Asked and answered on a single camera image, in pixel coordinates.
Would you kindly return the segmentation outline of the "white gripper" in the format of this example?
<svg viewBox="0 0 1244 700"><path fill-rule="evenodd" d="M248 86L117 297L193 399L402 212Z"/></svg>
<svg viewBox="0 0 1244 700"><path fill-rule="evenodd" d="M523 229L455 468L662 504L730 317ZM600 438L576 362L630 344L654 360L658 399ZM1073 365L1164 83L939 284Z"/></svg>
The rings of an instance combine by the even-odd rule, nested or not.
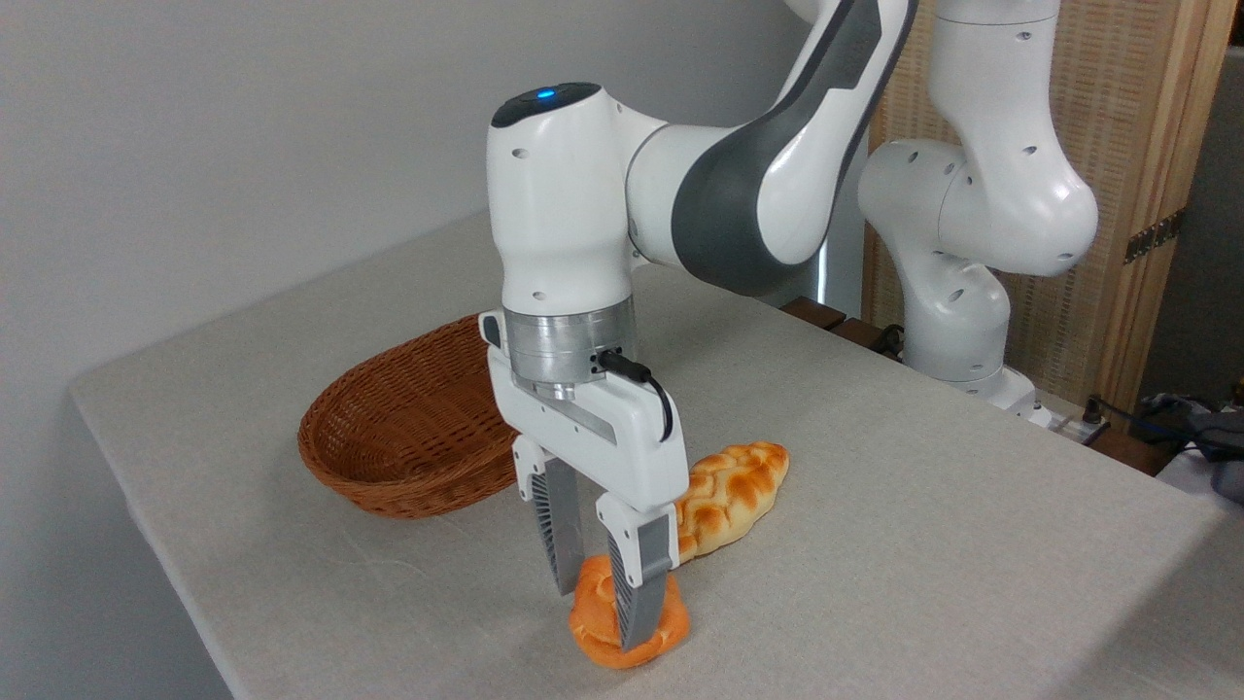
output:
<svg viewBox="0 0 1244 700"><path fill-rule="evenodd" d="M503 315L488 311L478 323L503 421L522 434L513 443L518 487L535 509L561 596L573 592L585 561L576 471L610 492L596 509L608 531L621 647L629 652L656 634L667 572L680 564L672 502L687 491L689 467L679 421L663 441L659 395L616 372L573 387L569 402L541 395L511 371Z"/></svg>

